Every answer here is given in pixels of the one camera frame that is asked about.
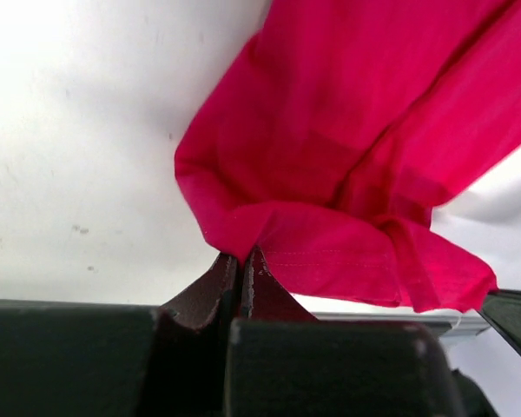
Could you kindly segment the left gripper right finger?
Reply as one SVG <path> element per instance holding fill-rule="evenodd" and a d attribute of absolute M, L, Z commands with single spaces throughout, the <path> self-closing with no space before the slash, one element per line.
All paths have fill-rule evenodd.
<path fill-rule="evenodd" d="M 255 248 L 244 268 L 240 318 L 256 321 L 317 321 L 274 278 L 266 258 Z"/>

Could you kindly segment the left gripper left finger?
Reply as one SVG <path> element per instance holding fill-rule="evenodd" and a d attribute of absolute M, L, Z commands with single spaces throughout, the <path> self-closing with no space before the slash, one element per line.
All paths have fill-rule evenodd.
<path fill-rule="evenodd" d="M 220 311 L 232 305 L 238 274 L 238 262 L 230 255 L 220 254 L 211 267 L 178 295 L 161 306 L 177 325 L 202 331 L 218 322 Z"/>

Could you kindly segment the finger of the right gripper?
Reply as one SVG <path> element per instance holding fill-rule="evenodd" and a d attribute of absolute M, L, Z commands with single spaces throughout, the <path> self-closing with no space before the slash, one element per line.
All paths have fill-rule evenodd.
<path fill-rule="evenodd" d="M 521 357 L 521 291 L 491 291 L 478 312 Z"/>

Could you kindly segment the bright red t-shirt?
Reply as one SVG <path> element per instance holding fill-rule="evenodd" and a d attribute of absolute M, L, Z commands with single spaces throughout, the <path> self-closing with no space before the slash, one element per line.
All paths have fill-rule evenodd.
<path fill-rule="evenodd" d="M 521 1 L 275 1 L 190 123 L 206 242 L 289 292 L 482 306 L 492 269 L 432 211 L 521 145 Z"/>

